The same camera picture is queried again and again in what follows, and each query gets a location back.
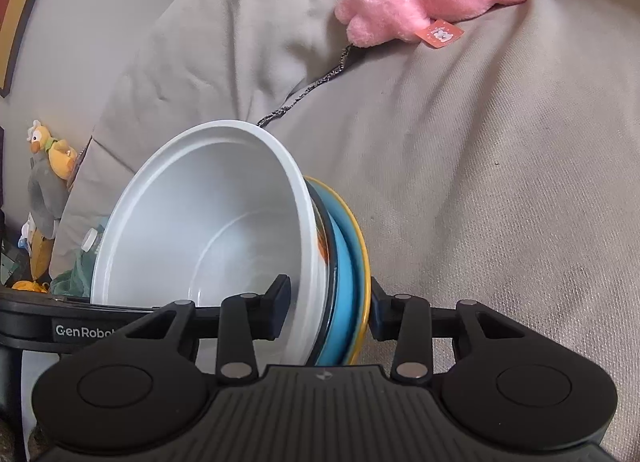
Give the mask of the white bowl yellow rim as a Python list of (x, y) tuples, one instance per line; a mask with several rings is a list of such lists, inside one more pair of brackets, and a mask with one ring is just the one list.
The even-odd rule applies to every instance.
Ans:
[(355, 261), (359, 289), (360, 289), (360, 314), (357, 325), (357, 335), (355, 346), (352, 349), (349, 364), (355, 364), (360, 353), (364, 337), (367, 335), (368, 321), (370, 315), (371, 304), (371, 268), (366, 243), (363, 234), (356, 220), (354, 213), (341, 198), (341, 196), (331, 187), (318, 181), (329, 194), (337, 201), (335, 212), (337, 213), (338, 223), (344, 230), (350, 251), (352, 251), (352, 259)]

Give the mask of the blue enamel bowl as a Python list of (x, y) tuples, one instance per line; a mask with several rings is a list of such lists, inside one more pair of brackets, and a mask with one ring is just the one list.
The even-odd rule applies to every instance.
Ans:
[(338, 223), (337, 201), (315, 179), (306, 184), (320, 219), (320, 237), (326, 246), (326, 304), (320, 331), (312, 348), (311, 366), (343, 366), (349, 364), (355, 346), (360, 314), (360, 289), (355, 261), (348, 240)]

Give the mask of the white paper bowl orange logo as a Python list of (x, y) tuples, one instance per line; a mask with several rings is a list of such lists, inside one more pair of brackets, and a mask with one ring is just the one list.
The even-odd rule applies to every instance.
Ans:
[(192, 127), (143, 164), (108, 219), (92, 276), (93, 303), (218, 306), (232, 295), (291, 280), (277, 340), (255, 346), (258, 364), (305, 364), (328, 289), (307, 184), (285, 147), (243, 121)]

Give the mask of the orange duck toy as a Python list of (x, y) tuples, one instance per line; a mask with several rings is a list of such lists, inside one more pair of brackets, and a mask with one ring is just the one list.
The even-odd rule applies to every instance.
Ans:
[(32, 280), (18, 280), (13, 283), (12, 289), (17, 291), (47, 294), (49, 292), (49, 285), (47, 283), (40, 285), (37, 281)]

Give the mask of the green towel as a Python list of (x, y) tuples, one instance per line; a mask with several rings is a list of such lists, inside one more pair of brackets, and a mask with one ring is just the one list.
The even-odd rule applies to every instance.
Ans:
[(73, 267), (56, 276), (50, 284), (50, 292), (60, 297), (77, 297), (89, 300), (96, 255), (80, 251), (76, 255)]

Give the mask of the kids vitamin bottle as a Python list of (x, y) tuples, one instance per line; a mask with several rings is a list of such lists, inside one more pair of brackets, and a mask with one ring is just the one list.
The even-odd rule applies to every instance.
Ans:
[(104, 227), (99, 225), (98, 227), (91, 227), (84, 239), (81, 241), (81, 251), (83, 253), (98, 253), (100, 243), (104, 234)]

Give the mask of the grey plush toy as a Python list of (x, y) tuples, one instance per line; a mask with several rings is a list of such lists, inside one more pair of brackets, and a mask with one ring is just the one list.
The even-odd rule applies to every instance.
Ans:
[(66, 182), (56, 175), (44, 151), (30, 159), (28, 179), (29, 210), (36, 230), (43, 237), (54, 239), (68, 199)]

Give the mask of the yellow duck plush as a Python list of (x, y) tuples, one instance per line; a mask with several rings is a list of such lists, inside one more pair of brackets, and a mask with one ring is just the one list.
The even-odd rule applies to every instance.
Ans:
[(32, 126), (27, 131), (29, 148), (32, 153), (43, 151), (49, 159), (53, 172), (68, 181), (75, 169), (78, 153), (66, 139), (53, 137), (47, 128), (39, 120), (32, 121)]

